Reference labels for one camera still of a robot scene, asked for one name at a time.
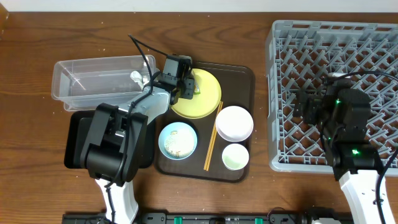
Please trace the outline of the white tissue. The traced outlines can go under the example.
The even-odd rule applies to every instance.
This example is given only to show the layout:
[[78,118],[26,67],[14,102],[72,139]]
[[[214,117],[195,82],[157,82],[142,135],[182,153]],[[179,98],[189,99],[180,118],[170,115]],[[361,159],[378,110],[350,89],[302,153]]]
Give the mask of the white tissue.
[[137,71],[131,72],[130,78],[140,87],[141,90],[143,90],[144,88],[143,76],[139,72]]

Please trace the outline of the light blue bowl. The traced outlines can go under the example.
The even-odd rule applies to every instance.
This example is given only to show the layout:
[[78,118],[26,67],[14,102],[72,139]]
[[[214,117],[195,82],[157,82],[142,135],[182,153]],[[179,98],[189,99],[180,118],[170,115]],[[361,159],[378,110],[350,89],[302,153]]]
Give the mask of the light blue bowl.
[[183,160],[195,151],[198,137],[195,130],[187,123],[174,122],[161,130],[158,145],[161,153],[171,160]]

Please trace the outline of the pink white bowl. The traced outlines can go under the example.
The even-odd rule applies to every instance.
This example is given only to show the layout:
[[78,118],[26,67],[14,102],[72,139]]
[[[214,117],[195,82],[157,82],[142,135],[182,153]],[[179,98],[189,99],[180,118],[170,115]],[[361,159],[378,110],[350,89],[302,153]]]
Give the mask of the pink white bowl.
[[228,106],[216,117],[217,133],[229,142],[246,140],[253,129],[254,120],[251,114],[240,106]]

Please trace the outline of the white cup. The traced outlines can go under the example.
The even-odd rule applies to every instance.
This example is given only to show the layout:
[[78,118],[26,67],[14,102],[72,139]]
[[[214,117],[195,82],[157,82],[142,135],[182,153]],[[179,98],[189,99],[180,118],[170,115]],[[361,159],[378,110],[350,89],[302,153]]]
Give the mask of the white cup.
[[229,170],[240,170],[249,162],[249,152],[241,144],[230,144],[222,152],[222,161]]

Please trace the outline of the green yellow snack wrapper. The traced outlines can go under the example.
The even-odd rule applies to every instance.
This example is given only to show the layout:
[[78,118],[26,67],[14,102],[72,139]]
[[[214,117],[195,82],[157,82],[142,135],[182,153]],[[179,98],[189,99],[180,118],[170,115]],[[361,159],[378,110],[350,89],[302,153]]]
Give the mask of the green yellow snack wrapper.
[[200,94],[200,88],[198,86],[197,83],[194,84],[194,91],[193,91],[194,95]]

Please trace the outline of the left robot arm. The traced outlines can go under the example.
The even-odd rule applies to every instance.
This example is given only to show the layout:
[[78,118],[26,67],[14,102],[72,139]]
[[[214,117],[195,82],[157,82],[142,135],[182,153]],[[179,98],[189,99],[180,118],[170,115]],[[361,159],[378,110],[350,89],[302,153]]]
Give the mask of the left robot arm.
[[141,94],[119,106],[102,103],[93,114],[79,166],[104,188],[108,223],[132,223],[138,204],[132,180],[139,169],[147,126],[179,99],[192,99],[192,58],[168,55],[162,72],[150,75]]

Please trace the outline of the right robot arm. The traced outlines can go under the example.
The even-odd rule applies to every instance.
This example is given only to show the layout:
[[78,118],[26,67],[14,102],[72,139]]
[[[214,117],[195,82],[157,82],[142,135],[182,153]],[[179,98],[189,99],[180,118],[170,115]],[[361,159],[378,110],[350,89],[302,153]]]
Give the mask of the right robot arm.
[[299,90],[293,116],[318,126],[326,162],[348,201],[354,223],[394,223],[385,175],[397,154],[383,163],[365,138],[371,99],[353,88],[352,76],[325,77],[323,95]]

